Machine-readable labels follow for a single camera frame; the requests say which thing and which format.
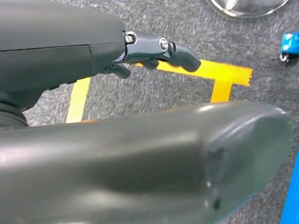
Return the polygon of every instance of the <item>yellow tape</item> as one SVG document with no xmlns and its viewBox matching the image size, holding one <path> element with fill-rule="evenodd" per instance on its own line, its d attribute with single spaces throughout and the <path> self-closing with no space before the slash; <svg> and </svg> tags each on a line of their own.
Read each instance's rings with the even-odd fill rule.
<svg viewBox="0 0 299 224">
<path fill-rule="evenodd" d="M 243 68 L 231 64 L 217 63 L 201 60 L 202 65 L 196 72 L 188 72 L 181 67 L 173 67 L 165 62 L 159 62 L 157 69 L 170 71 L 190 76 L 214 79 L 214 89 L 211 102 L 229 101 L 232 85 L 239 84 L 250 86 L 249 80 L 253 69 Z M 82 121 L 86 96 L 91 78 L 85 78 L 74 84 L 72 92 L 66 123 Z"/>
<path fill-rule="evenodd" d="M 211 103 L 227 102 L 230 100 L 232 83 L 215 80 L 211 98 Z"/>
<path fill-rule="evenodd" d="M 70 97 L 66 123 L 82 121 L 90 82 L 91 78 L 85 78 L 78 80 L 74 84 Z"/>
<path fill-rule="evenodd" d="M 230 100 L 233 84 L 250 86 L 253 69 L 235 66 L 232 64 L 200 60 L 202 65 L 195 72 L 188 72 L 182 67 L 174 67 L 165 62 L 159 62 L 157 69 L 170 71 L 200 78 L 214 79 L 211 103 L 227 102 Z"/>
<path fill-rule="evenodd" d="M 235 66 L 232 64 L 211 62 L 200 60 L 202 65 L 195 72 L 188 72 L 182 67 L 174 67 L 166 62 L 159 62 L 157 69 L 162 71 L 170 71 L 200 78 L 208 78 L 222 81 L 224 83 L 239 84 L 250 86 L 249 81 L 253 69 Z"/>
</svg>

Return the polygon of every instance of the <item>gray carpet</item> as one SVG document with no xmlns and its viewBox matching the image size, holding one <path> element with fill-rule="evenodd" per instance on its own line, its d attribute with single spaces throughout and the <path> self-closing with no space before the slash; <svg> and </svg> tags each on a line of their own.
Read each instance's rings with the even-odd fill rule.
<svg viewBox="0 0 299 224">
<path fill-rule="evenodd" d="M 205 0 L 59 0 L 119 15 L 128 30 L 164 35 L 186 44 L 200 58 L 254 68 L 251 87 L 234 86 L 230 100 L 267 102 L 291 113 L 299 124 L 298 67 L 285 67 L 278 55 L 284 31 L 299 29 L 298 1 L 257 21 L 231 21 Z M 208 102 L 214 81 L 132 68 L 132 76 L 93 77 L 84 119 L 118 117 Z M 65 122 L 72 86 L 43 94 L 26 116 L 30 125 Z M 295 130 L 296 142 L 298 129 Z M 223 224 L 279 223 L 294 166 L 296 147 L 275 177 Z"/>
</svg>

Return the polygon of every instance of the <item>gray cylindrical object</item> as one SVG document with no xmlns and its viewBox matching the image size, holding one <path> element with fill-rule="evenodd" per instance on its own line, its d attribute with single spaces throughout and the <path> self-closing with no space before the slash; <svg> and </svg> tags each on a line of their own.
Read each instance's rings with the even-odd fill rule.
<svg viewBox="0 0 299 224">
<path fill-rule="evenodd" d="M 214 224 L 274 174 L 292 132 L 251 102 L 5 129 L 0 223 Z"/>
</svg>

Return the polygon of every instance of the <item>robotic hand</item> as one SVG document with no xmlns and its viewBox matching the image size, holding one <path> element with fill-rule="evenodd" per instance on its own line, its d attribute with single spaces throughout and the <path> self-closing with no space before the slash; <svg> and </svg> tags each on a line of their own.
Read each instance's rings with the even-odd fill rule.
<svg viewBox="0 0 299 224">
<path fill-rule="evenodd" d="M 122 63 L 200 65 L 188 47 L 127 32 L 114 15 L 46 0 L 0 0 L 0 30 L 0 112 L 26 111 L 44 91 L 99 73 L 129 77 Z"/>
<path fill-rule="evenodd" d="M 119 63 L 140 63 L 154 69 L 159 65 L 159 61 L 163 61 L 190 72 L 196 71 L 201 64 L 190 48 L 157 35 L 130 31 L 125 36 L 125 42 L 126 50 L 123 54 L 100 73 L 114 73 L 119 78 L 131 75 L 131 71 Z"/>
</svg>

